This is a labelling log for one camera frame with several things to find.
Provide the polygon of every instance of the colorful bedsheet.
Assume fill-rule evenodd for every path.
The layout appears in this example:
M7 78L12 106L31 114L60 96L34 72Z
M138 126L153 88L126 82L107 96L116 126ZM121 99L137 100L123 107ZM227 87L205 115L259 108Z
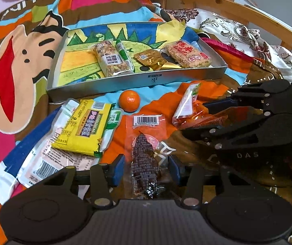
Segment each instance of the colorful bedsheet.
M20 166L36 140L50 127L56 112L47 117L48 112L58 105L48 104L46 80L54 50L68 29L127 20L163 21L164 17L164 14L158 17L138 0L27 0L0 15L0 173L10 174L15 166ZM206 42L224 58L229 68L222 79L201 82L201 101L233 93L242 84L280 76L278 70L264 60L249 57L218 41L208 39ZM164 150L174 151L182 161L216 169L220 164L216 156L184 139L172 125L173 113L187 86L188 83L176 82L135 89L142 100L137 113L165 115ZM120 93L107 93L96 100L116 103ZM124 152L125 117L102 162L110 163ZM262 170L245 173L292 203L292 181L283 173L277 173L276 168L268 164ZM22 190L18 185L14 194ZM210 196L213 196L212 190L207 191L206 200ZM0 226L0 244L5 240Z
M138 0L26 0L0 15L0 161L47 116L46 80L64 33L127 20L163 22Z

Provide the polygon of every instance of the orange fruit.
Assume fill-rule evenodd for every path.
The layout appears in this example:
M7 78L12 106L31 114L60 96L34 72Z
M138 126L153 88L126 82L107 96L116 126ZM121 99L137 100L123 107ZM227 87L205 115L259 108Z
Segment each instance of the orange fruit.
M125 112L134 112L139 108L140 97L133 90L125 90L119 97L119 106Z

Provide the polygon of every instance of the wooden headboard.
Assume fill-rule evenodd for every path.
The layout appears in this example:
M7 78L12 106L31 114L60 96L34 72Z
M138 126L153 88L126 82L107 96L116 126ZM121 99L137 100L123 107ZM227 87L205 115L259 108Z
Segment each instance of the wooden headboard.
M230 0L163 0L165 9L201 8L220 14L244 25L253 23L282 40L281 45L292 49L292 30L261 12Z

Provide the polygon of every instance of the barcode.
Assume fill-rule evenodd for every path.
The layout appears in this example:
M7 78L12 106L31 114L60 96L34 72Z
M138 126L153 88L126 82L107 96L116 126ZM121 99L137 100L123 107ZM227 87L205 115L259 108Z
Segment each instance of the barcode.
M107 65L118 63L118 58L116 55L105 55L105 56L106 56Z
M159 125L158 116L134 116L135 125Z
M143 54L143 55L140 55L139 58L142 60L145 60L145 59L147 59L147 56L145 54Z
M43 161L42 166L36 171L36 175L38 175L42 179L45 179L58 171L59 171L58 169L54 168L47 162Z
M96 110L104 110L105 107L105 103L103 102L94 102L92 105L92 109L96 109Z

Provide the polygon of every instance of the silver tray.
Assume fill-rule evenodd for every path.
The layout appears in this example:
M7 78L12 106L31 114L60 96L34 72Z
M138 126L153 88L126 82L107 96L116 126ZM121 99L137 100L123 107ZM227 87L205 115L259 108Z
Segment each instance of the silver tray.
M55 52L54 60L47 80L46 91L51 98L51 101L54 103L63 102L68 98L78 99L82 97L136 87L149 87L172 82L188 82L191 80L217 80L223 77L225 70L227 69L227 64L221 58L221 56L219 56L203 40L199 39L198 44L203 52L212 58L212 67L210 68L187 68L150 71L105 77L92 81L53 87L53 80L56 77L55 71L59 70L58 66L62 63L65 53L65 46L67 45L67 39L68 36L66 32L62 41L60 42L57 51Z

